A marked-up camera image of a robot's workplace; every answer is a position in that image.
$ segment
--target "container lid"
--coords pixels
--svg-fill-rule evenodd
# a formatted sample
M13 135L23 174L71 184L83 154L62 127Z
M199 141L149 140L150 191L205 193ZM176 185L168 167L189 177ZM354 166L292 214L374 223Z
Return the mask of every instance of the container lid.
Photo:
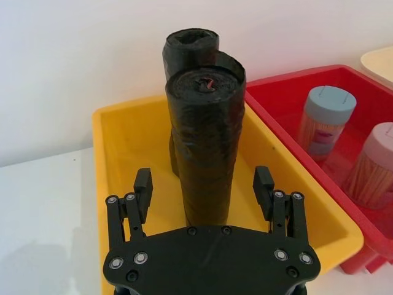
M333 86L319 86L309 92L305 112L322 124L344 125L355 106L356 99L348 91Z
M376 125L364 142L363 151L374 163L393 171L393 122Z

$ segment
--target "blue lid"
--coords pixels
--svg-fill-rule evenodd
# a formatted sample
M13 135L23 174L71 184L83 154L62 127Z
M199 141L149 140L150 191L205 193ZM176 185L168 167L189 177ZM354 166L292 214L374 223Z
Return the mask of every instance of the blue lid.
M355 106L356 99L348 91L333 86L319 86L309 92L305 112L322 124L344 125Z

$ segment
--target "yellow plastic bin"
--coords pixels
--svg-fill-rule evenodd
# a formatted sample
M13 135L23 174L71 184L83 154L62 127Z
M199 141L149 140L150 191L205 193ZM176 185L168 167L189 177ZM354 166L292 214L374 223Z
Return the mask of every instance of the yellow plastic bin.
M185 226L180 182L169 162L169 130L165 96L120 103L94 113L101 265L109 251L105 198L132 192L141 167L151 168L154 186L145 233L149 236ZM229 225L268 230L252 189L257 165L269 167L277 188L305 194L309 241L321 261L321 274L360 250L363 235L358 226L249 106L233 175ZM101 278L102 294L113 294L113 287Z

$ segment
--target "white wall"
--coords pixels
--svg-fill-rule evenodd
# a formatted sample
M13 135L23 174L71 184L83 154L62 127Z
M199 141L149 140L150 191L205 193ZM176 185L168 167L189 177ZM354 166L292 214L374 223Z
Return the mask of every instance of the white wall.
M91 146L91 114L163 93L166 35L220 34L249 81L356 65L393 43L392 0L1 0L0 165Z

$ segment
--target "red tray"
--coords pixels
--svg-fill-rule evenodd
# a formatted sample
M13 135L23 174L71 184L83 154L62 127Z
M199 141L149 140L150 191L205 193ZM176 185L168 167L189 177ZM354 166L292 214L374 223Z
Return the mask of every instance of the red tray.
M345 89L357 100L351 119L322 167L295 141L308 92L321 85ZM393 91L348 66L335 65L250 82L246 102L362 229L365 245L341 265L343 270L354 273L367 267L375 271L392 260L393 204L379 211L362 208L340 185L372 128L381 122L393 122Z

